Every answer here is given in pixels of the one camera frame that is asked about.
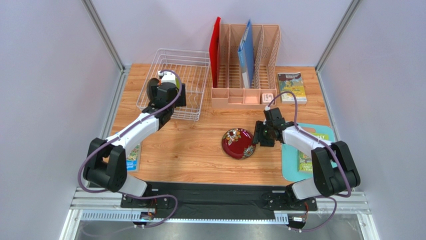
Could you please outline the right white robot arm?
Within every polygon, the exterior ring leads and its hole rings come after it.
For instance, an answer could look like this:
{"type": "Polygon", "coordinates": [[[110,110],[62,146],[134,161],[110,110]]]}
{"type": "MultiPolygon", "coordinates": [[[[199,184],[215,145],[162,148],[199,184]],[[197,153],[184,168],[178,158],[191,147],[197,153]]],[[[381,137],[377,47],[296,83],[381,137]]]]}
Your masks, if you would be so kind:
{"type": "Polygon", "coordinates": [[[294,202],[314,197],[349,198],[361,183],[349,146],[343,141],[323,140],[303,130],[296,121],[286,121],[279,108],[266,107],[265,119],[255,124],[254,145],[273,147],[279,142],[307,155],[312,161],[312,177],[285,188],[294,202]]]}

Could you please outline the red floral plate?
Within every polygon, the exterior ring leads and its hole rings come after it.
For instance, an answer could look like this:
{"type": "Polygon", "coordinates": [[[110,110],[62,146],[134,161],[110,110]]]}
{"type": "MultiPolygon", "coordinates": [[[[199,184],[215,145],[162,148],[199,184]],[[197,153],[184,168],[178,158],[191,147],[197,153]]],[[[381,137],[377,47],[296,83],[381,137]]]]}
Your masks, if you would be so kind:
{"type": "Polygon", "coordinates": [[[221,148],[229,157],[244,160],[251,157],[256,150],[253,138],[253,134],[244,128],[232,128],[222,136],[221,148]]]}

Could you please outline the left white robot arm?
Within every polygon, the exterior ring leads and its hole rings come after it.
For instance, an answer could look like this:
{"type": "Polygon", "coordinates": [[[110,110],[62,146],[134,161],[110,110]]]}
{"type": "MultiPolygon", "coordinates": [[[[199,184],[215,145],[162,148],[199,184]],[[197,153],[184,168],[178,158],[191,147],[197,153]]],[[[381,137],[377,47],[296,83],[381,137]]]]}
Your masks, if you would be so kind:
{"type": "Polygon", "coordinates": [[[142,113],[127,127],[107,139],[95,138],[77,179],[100,186],[101,192],[119,192],[142,198],[148,184],[128,175],[130,152],[150,135],[159,131],[172,117],[175,108],[186,105],[185,84],[178,81],[151,85],[152,98],[142,113]]]}

